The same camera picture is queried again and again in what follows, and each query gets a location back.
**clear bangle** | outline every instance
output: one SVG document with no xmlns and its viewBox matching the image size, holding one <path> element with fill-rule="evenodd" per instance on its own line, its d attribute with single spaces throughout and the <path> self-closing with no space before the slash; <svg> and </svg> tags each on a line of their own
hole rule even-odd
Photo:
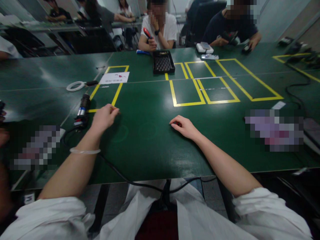
<svg viewBox="0 0 320 240">
<path fill-rule="evenodd" d="M 78 153 L 78 154 L 97 154 L 97 153 L 101 152 L 101 150 L 98 149 L 98 150 L 92 150 L 92 151 L 79 151 L 79 150 L 77 150 L 75 148 L 71 148 L 70 152 Z"/>
</svg>

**yellow tape rectangle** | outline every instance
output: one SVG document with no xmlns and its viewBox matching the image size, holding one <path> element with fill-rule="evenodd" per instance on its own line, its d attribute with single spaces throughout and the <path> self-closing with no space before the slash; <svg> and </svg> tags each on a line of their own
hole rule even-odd
<svg viewBox="0 0 320 240">
<path fill-rule="evenodd" d="M 305 56 L 305 55 L 310 55 L 310 53 L 299 53 L 299 54 L 295 54 L 295 55 L 281 55 L 281 56 L 273 56 L 272 58 L 274 58 L 275 60 L 281 62 L 281 63 L 286 63 L 285 61 L 283 61 L 282 59 L 280 58 L 283 58 L 283 57 L 291 57 L 291 56 Z M 312 80 L 315 80 L 317 82 L 320 83 L 320 79 L 319 78 L 316 78 L 312 75 L 310 75 L 309 73 L 301 70 L 300 68 L 297 68 L 295 66 L 293 66 L 292 64 L 290 63 L 287 63 L 288 66 L 290 66 L 291 68 L 295 69 L 296 71 L 302 73 L 303 75 L 307 76 L 308 78 L 312 79 Z"/>
<path fill-rule="evenodd" d="M 209 72 L 211 73 L 211 75 L 213 77 L 217 77 L 214 72 L 212 71 L 212 69 L 210 68 L 210 66 L 205 62 L 205 61 L 197 61 L 197 62 L 185 62 L 184 64 L 186 65 L 187 67 L 187 70 L 189 72 L 189 75 L 191 78 L 194 78 L 193 77 L 193 74 L 189 68 L 189 65 L 188 64 L 191 64 L 191 63 L 204 63 L 205 66 L 207 67 L 207 69 L 209 70 Z M 234 92 L 231 90 L 231 88 L 229 87 L 229 85 L 226 83 L 226 81 L 222 78 L 222 77 L 219 77 L 219 79 L 222 81 L 223 85 L 228 89 L 228 91 L 230 92 L 230 94 L 233 96 L 234 99 L 231 99 L 231 100 L 220 100 L 220 101 L 211 101 L 206 90 L 204 89 L 200 79 L 197 79 L 198 81 L 198 84 L 200 86 L 200 88 L 202 89 L 202 93 L 204 95 L 204 97 L 206 98 L 208 104 L 220 104 L 220 103 L 233 103 L 233 102 L 240 102 L 240 100 L 238 99 L 238 97 L 234 94 Z"/>
<path fill-rule="evenodd" d="M 108 73 L 111 68 L 121 68 L 121 67 L 122 67 L 122 68 L 123 68 L 123 67 L 126 68 L 126 69 L 125 69 L 125 72 L 127 72 L 128 69 L 129 69 L 129 66 L 128 66 L 128 65 L 125 65 L 125 66 L 111 66 L 111 67 L 108 67 L 108 68 L 107 68 L 107 70 L 106 70 L 106 72 L 105 72 L 104 74 Z M 116 91 L 116 94 L 114 95 L 114 98 L 113 98 L 112 103 L 111 103 L 113 106 L 115 106 L 115 104 L 116 104 L 116 101 L 117 101 L 117 99 L 118 99 L 119 93 L 120 93 L 121 88 L 122 88 L 122 85 L 123 85 L 123 83 L 120 83 L 120 84 L 119 84 L 119 87 L 118 87 L 118 89 L 117 89 L 117 91 Z M 93 92 L 92 92 L 91 95 L 90 95 L 90 100 L 93 99 L 93 97 L 94 97 L 94 95 L 96 94 L 96 92 L 98 91 L 99 87 L 100 87 L 100 84 L 98 84 L 98 85 L 95 87 L 95 89 L 93 90 Z M 97 110 L 98 110 L 98 109 L 90 109 L 88 112 L 89 112 L 89 113 L 93 113 L 93 112 L 96 112 Z"/>
<path fill-rule="evenodd" d="M 255 80 L 257 80 L 261 85 L 263 85 L 265 88 L 267 88 L 270 92 L 272 92 L 275 97 L 264 97 L 264 98 L 253 98 L 231 75 L 230 73 L 224 68 L 224 66 L 220 63 L 221 61 L 235 61 L 240 67 L 242 67 L 247 73 L 249 73 Z M 254 75 L 249 69 L 247 69 L 241 62 L 239 62 L 237 59 L 222 59 L 222 60 L 216 60 L 217 64 L 220 66 L 220 68 L 225 72 L 225 74 L 240 88 L 240 90 L 252 101 L 252 102 L 258 102 L 258 101 L 268 101 L 268 100 L 279 100 L 283 99 L 276 91 L 274 91 L 271 87 L 269 87 L 267 84 L 265 84 L 260 78 L 258 78 L 256 75 Z"/>
<path fill-rule="evenodd" d="M 183 66 L 183 63 L 175 63 L 175 64 L 180 64 L 181 65 L 184 77 L 186 79 L 188 79 L 189 77 L 188 77 L 188 74 L 186 72 L 186 69 Z M 166 77 L 166 80 L 169 80 L 169 76 L 168 76 L 167 73 L 165 74 L 165 77 Z M 193 79 L 193 84 L 194 84 L 194 86 L 195 86 L 195 88 L 197 90 L 197 93 L 198 93 L 201 101 L 200 102 L 193 102 L 193 103 L 177 103 L 176 94 L 174 92 L 174 87 L 173 87 L 173 82 L 172 82 L 172 80 L 170 80 L 169 82 L 170 82 L 170 89 L 171 89 L 171 95 L 172 95 L 172 101 L 173 101 L 173 106 L 174 107 L 185 107 L 185 106 L 194 106 L 194 105 L 206 104 L 206 102 L 204 101 L 203 96 L 201 94 L 201 91 L 199 89 L 199 86 L 198 86 L 198 84 L 197 84 L 195 79 Z"/>
</svg>

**gray floor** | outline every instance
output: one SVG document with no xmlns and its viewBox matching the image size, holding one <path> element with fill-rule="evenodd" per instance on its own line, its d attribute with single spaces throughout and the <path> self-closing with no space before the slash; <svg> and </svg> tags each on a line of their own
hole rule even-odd
<svg viewBox="0 0 320 240">
<path fill-rule="evenodd" d="M 212 179 L 212 177 L 205 177 L 202 179 L 208 180 Z M 101 185 L 87 186 L 85 192 L 80 196 L 80 199 L 84 202 L 84 204 L 87 207 L 88 213 L 94 212 L 100 187 Z M 221 214 L 225 218 L 228 218 L 218 182 L 215 180 L 207 183 L 202 183 L 202 189 L 204 199 L 208 207 L 215 210 L 217 213 Z M 103 218 L 101 222 L 102 225 L 106 224 L 118 215 L 118 212 L 126 199 L 127 191 L 127 183 L 117 183 L 110 185 L 108 198 L 106 201 Z"/>
</svg>

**black parts tray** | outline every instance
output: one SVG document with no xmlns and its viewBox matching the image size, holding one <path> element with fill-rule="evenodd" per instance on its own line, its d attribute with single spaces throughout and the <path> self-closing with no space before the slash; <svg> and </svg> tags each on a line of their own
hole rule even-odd
<svg viewBox="0 0 320 240">
<path fill-rule="evenodd" d="M 176 70 L 170 51 L 153 52 L 153 73 L 174 73 Z"/>
</svg>

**green table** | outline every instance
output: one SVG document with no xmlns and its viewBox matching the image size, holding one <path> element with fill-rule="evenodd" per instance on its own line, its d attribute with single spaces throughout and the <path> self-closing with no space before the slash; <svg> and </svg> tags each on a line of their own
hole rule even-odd
<svg viewBox="0 0 320 240">
<path fill-rule="evenodd" d="M 69 83 L 93 80 L 97 75 L 99 80 L 105 71 L 127 70 L 130 72 L 128 83 L 93 87 L 89 93 L 91 119 L 95 109 L 106 103 L 120 108 L 122 114 L 104 134 L 101 149 L 130 180 L 214 174 L 197 146 L 169 125 L 176 115 L 189 118 L 205 136 L 250 172 L 299 169 L 302 163 L 294 154 L 263 151 L 246 133 L 243 121 L 247 109 L 270 109 L 279 100 L 291 101 L 285 87 L 306 81 L 302 74 L 273 58 L 283 53 L 276 44 L 261 43 L 248 56 L 241 54 L 241 46 L 216 49 L 220 60 L 205 63 L 194 48 L 174 49 L 171 54 L 176 71 L 165 75 L 153 75 L 152 58 L 135 52 L 6 62 L 0 71 L 1 79 L 6 79 L 1 98 L 7 103 L 8 121 L 11 118 L 18 121 L 10 151 L 21 151 L 39 125 L 59 125 L 66 119 L 62 128 L 72 127 L 76 105 L 86 90 L 69 93 L 64 89 Z M 97 66 L 105 66 L 102 73 L 99 74 Z M 320 73 L 304 69 L 303 65 L 297 67 L 314 79 L 309 86 L 293 88 L 292 92 L 304 100 L 308 115 L 320 121 Z M 287 104 L 285 108 L 294 109 L 296 105 Z M 17 129 L 24 129 L 18 142 Z M 74 134 L 70 145 L 75 146 L 83 134 Z M 67 155 L 67 149 L 57 149 L 51 161 L 54 169 Z M 320 167 L 307 152 L 302 150 L 299 155 L 310 167 Z M 28 188 L 42 188 L 54 172 L 46 171 L 31 181 Z M 12 171 L 11 181 L 16 182 L 21 174 L 22 171 Z M 97 158 L 90 184 L 121 181 Z"/>
</svg>

